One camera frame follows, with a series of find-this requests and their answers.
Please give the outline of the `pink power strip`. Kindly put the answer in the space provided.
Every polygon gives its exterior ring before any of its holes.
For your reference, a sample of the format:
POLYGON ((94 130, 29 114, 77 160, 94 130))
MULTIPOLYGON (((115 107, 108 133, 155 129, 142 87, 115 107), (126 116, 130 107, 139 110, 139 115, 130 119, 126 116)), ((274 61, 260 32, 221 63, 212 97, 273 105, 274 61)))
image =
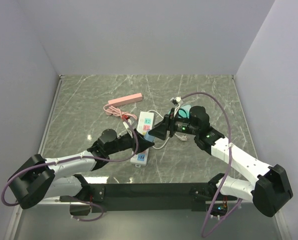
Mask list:
POLYGON ((113 107, 119 107, 119 106, 131 104, 135 102, 140 102, 142 100, 143 100, 143 95, 141 93, 136 93, 128 96, 119 97, 117 99, 115 98, 115 99, 109 100, 108 104, 113 107))

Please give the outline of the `blue charger plug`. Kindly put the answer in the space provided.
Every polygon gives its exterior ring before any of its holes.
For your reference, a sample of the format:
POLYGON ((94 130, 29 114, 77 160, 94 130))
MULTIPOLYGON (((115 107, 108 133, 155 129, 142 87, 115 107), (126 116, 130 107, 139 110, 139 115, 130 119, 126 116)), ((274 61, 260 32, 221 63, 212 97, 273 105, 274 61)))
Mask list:
POLYGON ((146 134, 144 135, 144 139, 147 140, 147 141, 149 141, 149 142, 152 142, 152 143, 153 143, 155 137, 152 136, 152 135, 149 135, 149 133, 146 133, 146 134))

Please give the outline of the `white multicolour power strip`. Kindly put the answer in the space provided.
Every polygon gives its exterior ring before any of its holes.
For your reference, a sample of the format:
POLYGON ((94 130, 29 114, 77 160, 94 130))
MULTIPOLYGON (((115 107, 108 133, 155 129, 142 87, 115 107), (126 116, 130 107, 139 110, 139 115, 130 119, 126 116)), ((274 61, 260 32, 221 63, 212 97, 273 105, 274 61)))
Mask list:
MULTIPOLYGON (((152 112, 141 111, 138 119, 137 131, 146 135, 146 133, 152 129, 154 123, 154 114, 152 112)), ((149 149, 141 151, 140 153, 134 155, 130 162, 137 168, 142 166, 147 166, 149 149)))

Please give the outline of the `black base bar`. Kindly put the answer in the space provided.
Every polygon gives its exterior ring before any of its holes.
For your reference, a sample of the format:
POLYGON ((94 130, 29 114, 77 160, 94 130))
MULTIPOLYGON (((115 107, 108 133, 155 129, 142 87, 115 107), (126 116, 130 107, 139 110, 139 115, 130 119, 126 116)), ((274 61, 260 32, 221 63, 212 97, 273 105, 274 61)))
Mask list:
POLYGON ((206 183, 91 184, 93 201, 106 211, 192 210, 203 212, 206 183))

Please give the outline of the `teal triangular socket adapter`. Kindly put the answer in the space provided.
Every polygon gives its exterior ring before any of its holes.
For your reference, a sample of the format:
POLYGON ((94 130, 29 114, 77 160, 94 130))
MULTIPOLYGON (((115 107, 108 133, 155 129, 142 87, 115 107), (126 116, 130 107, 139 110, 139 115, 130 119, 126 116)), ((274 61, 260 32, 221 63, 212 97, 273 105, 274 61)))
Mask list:
POLYGON ((190 109, 191 109, 191 105, 187 104, 181 107, 176 107, 175 110, 177 110, 176 112, 176 117, 180 118, 180 119, 188 119, 189 115, 190 115, 190 109))

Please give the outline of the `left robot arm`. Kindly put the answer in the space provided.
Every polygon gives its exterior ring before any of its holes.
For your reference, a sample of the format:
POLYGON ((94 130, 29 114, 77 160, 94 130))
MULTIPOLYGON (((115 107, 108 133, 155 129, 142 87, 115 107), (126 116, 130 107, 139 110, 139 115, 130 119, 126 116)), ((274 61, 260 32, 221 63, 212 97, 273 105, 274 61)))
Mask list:
POLYGON ((59 158, 43 158, 40 154, 30 157, 9 179, 11 189, 22 209, 37 205, 44 198, 71 195, 77 201, 88 197, 89 189, 75 176, 92 172, 111 161, 110 155, 132 150, 140 154, 154 146, 154 137, 137 130, 118 136, 113 129, 106 129, 87 150, 59 158))

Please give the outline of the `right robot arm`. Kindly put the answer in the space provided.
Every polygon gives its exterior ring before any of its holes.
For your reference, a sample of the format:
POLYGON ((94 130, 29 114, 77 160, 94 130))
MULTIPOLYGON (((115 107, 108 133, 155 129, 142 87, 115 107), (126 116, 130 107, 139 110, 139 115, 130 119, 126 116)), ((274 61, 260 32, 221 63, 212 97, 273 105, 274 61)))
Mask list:
POLYGON ((292 197, 293 192, 286 170, 276 164, 271 166, 252 157, 210 125, 210 117, 203 106, 189 109, 187 118, 170 111, 161 122, 149 130, 149 135, 165 140, 174 133, 194 135, 198 148, 238 171, 245 180, 221 177, 208 187, 211 198, 233 196, 252 201, 265 216, 273 217, 292 197))

